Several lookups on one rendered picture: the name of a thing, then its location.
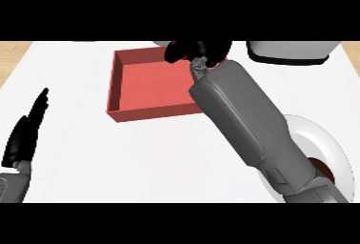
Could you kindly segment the red cardboard box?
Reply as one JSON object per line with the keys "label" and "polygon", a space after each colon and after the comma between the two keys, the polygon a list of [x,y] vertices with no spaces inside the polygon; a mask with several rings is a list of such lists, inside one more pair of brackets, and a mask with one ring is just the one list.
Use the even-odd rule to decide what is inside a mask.
{"label": "red cardboard box", "polygon": [[114,52],[107,113],[117,122],[201,113],[187,58],[164,60],[166,47]]}

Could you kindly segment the white plate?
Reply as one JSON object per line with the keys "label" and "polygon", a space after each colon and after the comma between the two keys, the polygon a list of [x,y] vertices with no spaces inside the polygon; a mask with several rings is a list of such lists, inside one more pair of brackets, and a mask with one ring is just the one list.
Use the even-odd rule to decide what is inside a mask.
{"label": "white plate", "polygon": [[225,137],[246,164],[260,170],[265,187],[278,202],[285,202],[284,194],[302,192],[316,177],[309,157],[325,163],[336,187],[346,200],[353,200],[350,162],[337,140],[318,123],[277,110],[238,115],[232,122],[235,134],[226,132]]}

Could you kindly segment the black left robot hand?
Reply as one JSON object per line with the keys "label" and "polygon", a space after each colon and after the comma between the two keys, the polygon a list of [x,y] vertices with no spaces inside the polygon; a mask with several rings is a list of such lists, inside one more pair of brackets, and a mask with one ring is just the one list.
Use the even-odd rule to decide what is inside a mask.
{"label": "black left robot hand", "polygon": [[43,123],[48,109],[49,88],[42,91],[32,111],[23,115],[10,137],[4,154],[2,166],[11,168],[17,161],[32,161],[38,149],[39,129]]}

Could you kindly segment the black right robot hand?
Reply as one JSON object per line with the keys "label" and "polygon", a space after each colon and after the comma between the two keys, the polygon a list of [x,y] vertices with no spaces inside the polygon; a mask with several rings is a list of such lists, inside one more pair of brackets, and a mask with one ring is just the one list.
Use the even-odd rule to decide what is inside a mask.
{"label": "black right robot hand", "polygon": [[232,42],[226,40],[173,41],[166,48],[166,61],[173,64],[184,58],[194,61],[197,58],[206,57],[206,66],[215,68],[226,59],[231,46]]}

